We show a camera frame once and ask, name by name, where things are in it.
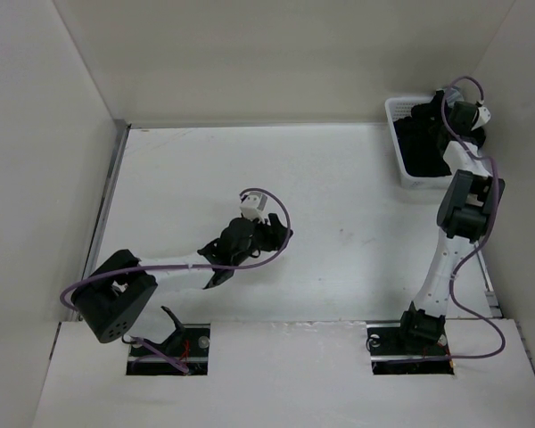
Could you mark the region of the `black tank top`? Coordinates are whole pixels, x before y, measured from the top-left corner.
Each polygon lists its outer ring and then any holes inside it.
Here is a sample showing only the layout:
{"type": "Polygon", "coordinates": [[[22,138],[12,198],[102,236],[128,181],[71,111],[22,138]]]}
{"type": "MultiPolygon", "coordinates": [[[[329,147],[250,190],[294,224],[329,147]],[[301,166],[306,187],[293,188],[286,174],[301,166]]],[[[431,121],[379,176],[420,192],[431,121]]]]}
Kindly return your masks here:
{"type": "Polygon", "coordinates": [[[437,146],[444,92],[438,90],[428,103],[413,106],[410,114],[394,121],[402,160],[412,177],[448,177],[449,165],[443,160],[437,146]]]}

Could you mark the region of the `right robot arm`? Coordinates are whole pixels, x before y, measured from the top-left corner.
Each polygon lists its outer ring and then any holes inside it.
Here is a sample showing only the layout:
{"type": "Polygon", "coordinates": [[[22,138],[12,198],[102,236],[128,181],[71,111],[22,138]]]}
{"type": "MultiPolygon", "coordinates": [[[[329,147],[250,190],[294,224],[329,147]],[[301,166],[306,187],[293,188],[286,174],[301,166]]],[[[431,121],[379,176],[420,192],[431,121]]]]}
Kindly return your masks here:
{"type": "Polygon", "coordinates": [[[398,346],[408,353],[438,345],[445,335],[448,305],[499,328],[489,318],[460,303],[456,296],[459,271],[487,243],[494,227],[505,181],[496,162],[479,152],[469,137],[490,119],[483,101],[456,101],[449,111],[440,106],[443,155],[457,162],[448,190],[437,212],[439,238],[424,283],[396,330],[398,346]]]}

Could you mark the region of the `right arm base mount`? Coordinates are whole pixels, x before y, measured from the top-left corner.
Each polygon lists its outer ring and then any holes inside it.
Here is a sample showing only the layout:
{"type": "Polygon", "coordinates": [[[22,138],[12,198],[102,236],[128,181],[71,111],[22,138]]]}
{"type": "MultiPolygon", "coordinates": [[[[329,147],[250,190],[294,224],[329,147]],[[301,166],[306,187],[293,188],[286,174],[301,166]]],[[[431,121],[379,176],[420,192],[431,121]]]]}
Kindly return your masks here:
{"type": "Polygon", "coordinates": [[[445,337],[437,343],[403,339],[399,322],[371,323],[366,332],[374,375],[454,374],[450,360],[434,360],[449,354],[445,337]]]}

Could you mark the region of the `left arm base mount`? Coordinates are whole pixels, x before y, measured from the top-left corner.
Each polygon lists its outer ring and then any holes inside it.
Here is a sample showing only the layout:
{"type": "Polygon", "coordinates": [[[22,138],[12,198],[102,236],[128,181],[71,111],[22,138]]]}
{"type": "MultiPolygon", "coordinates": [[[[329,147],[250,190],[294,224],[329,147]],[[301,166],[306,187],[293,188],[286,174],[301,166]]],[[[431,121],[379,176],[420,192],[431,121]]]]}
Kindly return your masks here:
{"type": "Polygon", "coordinates": [[[184,324],[167,307],[161,309],[166,313],[166,320],[174,324],[174,329],[163,343],[144,339],[159,352],[169,358],[175,358],[187,368],[180,371],[167,360],[152,350],[140,345],[132,337],[124,335],[121,342],[128,346],[126,375],[132,376],[205,376],[208,374],[210,354],[210,324],[184,324]]]}

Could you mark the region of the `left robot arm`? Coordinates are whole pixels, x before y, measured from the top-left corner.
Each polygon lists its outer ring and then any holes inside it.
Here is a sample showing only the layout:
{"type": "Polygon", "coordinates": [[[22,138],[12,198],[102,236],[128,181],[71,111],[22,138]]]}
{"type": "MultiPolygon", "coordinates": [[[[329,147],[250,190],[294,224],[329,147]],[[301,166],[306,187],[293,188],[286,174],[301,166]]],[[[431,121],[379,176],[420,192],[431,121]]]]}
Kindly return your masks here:
{"type": "Polygon", "coordinates": [[[211,290],[230,280],[235,267],[282,250],[293,235],[275,213],[266,219],[234,218],[198,251],[172,259],[142,259],[130,250],[113,253],[70,301],[101,343],[126,335],[173,355],[182,333],[173,326],[173,300],[181,292],[211,290]]]}

